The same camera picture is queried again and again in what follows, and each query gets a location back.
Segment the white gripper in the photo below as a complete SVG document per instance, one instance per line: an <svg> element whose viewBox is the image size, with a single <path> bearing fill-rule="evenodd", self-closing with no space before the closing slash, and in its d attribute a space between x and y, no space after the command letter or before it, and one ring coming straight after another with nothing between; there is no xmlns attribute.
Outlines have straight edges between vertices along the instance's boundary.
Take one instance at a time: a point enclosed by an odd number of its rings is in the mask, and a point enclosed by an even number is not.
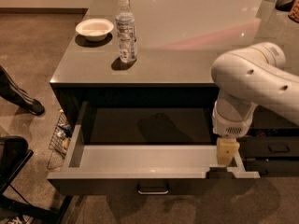
<svg viewBox="0 0 299 224"><path fill-rule="evenodd" d="M254 106L236 105L218 100L212 111L213 133L217 134L217 162L228 166L240 144L235 138L243 137L249 131L253 120Z"/></svg>

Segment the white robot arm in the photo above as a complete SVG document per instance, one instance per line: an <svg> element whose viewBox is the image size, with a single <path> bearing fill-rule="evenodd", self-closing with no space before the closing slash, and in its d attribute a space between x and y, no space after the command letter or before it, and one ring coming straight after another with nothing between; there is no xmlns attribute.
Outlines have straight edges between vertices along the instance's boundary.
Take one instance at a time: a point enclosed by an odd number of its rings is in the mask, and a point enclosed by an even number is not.
<svg viewBox="0 0 299 224"><path fill-rule="evenodd" d="M283 50L269 42L227 51L213 62L211 77L219 94L212 123L219 165L231 163L257 106L299 124L299 77L283 71L285 63Z"/></svg>

